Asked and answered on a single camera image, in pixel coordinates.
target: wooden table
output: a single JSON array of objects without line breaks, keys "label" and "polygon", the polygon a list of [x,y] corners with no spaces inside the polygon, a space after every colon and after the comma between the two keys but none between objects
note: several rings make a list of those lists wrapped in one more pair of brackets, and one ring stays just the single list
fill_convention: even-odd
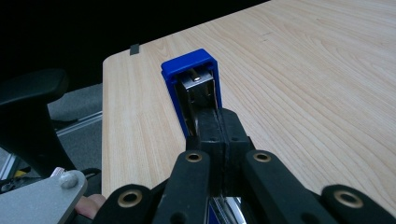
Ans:
[{"label": "wooden table", "polygon": [[344,184],[396,216],[396,4],[277,0],[104,61],[103,194],[165,180],[185,139],[161,64],[203,48],[256,148],[320,193]]}]

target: black armrest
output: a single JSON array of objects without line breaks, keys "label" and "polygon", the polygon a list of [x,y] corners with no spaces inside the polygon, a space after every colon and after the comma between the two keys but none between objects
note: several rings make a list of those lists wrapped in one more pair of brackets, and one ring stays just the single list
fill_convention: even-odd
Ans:
[{"label": "black armrest", "polygon": [[45,69],[0,83],[0,108],[47,104],[61,98],[69,80],[63,69]]}]

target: wood grain surface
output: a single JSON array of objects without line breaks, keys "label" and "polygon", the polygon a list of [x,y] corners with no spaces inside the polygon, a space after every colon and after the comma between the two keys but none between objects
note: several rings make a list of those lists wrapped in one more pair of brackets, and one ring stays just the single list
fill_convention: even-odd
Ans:
[{"label": "wood grain surface", "polygon": [[223,107],[256,148],[320,193],[361,190],[396,216],[396,2],[278,0],[104,61],[103,194],[167,178],[184,135],[161,64],[196,49],[219,63]]}]

